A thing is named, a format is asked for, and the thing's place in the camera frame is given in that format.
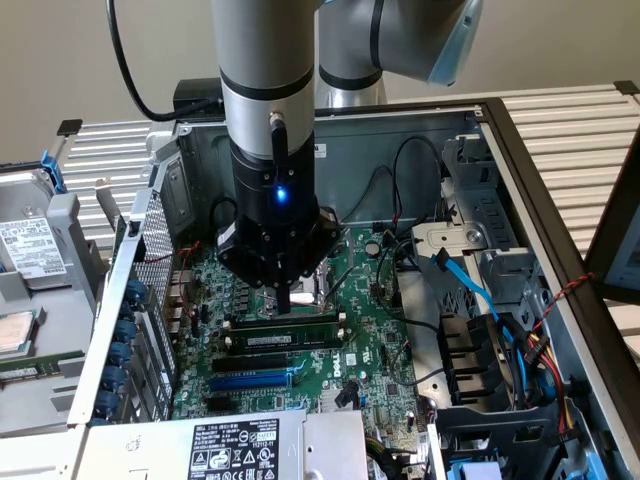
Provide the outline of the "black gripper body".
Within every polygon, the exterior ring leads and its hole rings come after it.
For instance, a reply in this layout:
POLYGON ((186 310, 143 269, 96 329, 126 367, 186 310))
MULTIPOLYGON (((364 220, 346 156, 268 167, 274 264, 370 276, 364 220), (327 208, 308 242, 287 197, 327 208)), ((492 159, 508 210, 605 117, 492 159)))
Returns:
POLYGON ((273 232, 286 255, 288 231, 318 211, 314 145, 305 143, 283 162, 261 159, 231 145, 238 218, 246 216, 273 232))

